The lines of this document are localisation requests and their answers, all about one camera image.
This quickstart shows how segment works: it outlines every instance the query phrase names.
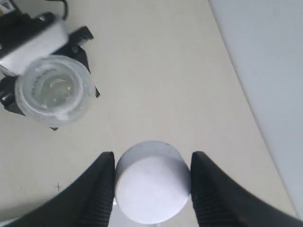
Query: white wall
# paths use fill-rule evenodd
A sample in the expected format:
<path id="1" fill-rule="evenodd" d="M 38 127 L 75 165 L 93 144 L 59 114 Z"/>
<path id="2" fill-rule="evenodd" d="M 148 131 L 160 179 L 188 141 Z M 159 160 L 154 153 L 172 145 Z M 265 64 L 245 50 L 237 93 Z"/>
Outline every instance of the white wall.
<path id="1" fill-rule="evenodd" d="M 210 2 L 268 148 L 303 218 L 303 1 Z"/>

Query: beige surface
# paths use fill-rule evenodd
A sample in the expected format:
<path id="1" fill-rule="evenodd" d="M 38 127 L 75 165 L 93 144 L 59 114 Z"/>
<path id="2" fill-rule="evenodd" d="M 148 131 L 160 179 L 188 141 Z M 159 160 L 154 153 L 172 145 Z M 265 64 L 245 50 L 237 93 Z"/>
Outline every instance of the beige surface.
<path id="1" fill-rule="evenodd" d="M 43 12 L 60 4 L 16 0 Z M 0 110 L 0 219 L 67 187 L 102 151 L 143 140 L 205 151 L 246 189 L 294 214 L 206 0 L 73 0 L 70 30 L 88 25 L 102 93 L 80 122 L 53 132 Z M 191 204 L 165 226 L 197 226 Z"/>

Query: black cable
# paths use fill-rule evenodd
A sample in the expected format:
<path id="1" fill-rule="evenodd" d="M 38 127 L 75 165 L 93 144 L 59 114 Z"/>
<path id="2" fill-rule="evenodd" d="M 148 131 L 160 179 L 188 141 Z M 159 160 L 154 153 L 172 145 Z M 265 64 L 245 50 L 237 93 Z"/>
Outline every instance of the black cable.
<path id="1" fill-rule="evenodd" d="M 46 1 L 60 1 L 64 4 L 64 14 L 62 16 L 63 20 L 66 20 L 69 14 L 69 7 L 68 7 L 68 2 L 67 0 L 46 0 Z"/>

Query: white cap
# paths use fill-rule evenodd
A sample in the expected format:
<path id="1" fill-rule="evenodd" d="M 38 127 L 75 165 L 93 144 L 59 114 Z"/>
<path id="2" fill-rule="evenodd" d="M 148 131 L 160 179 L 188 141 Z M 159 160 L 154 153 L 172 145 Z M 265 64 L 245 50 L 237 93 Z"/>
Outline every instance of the white cap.
<path id="1" fill-rule="evenodd" d="M 169 144 L 148 141 L 130 148 L 116 170 L 116 201 L 131 220 L 164 222 L 186 205 L 190 172 L 179 152 Z"/>

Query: clear plastic cup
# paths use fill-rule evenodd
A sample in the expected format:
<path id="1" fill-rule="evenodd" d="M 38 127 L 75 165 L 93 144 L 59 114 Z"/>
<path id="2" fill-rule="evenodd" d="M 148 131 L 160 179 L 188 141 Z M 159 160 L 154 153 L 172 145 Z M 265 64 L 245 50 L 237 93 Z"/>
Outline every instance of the clear plastic cup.
<path id="1" fill-rule="evenodd" d="M 81 118 L 95 97 L 95 85 L 84 65 L 71 58 L 51 55 L 33 62 L 15 85 L 22 112 L 50 127 Z"/>

